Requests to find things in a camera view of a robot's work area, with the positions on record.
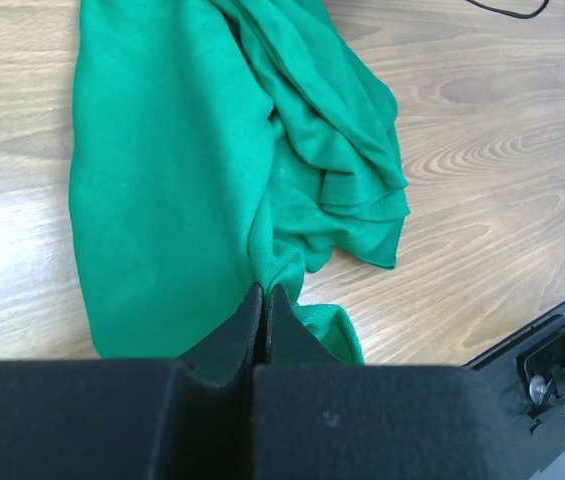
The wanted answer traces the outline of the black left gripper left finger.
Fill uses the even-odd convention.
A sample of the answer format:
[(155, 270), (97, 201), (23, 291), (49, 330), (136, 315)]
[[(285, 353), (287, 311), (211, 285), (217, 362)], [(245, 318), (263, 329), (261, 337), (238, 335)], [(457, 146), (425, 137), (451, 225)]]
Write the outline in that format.
[(264, 296), (177, 358), (0, 361), (0, 479), (236, 479)]

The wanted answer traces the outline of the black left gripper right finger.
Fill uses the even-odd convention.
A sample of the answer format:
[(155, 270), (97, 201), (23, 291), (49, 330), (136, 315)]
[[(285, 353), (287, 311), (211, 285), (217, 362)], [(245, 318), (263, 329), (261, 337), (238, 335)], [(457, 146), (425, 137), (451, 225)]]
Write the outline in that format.
[(484, 377), (456, 366), (348, 366), (269, 298), (253, 372), (256, 479), (522, 479), (522, 455)]

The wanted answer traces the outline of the green t shirt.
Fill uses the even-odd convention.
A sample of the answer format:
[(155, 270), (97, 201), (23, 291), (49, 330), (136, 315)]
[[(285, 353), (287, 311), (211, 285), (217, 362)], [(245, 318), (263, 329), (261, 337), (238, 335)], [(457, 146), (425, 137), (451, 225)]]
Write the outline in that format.
[(177, 356), (335, 249), (396, 264), (390, 89), (320, 1), (85, 1), (69, 210), (98, 354)]

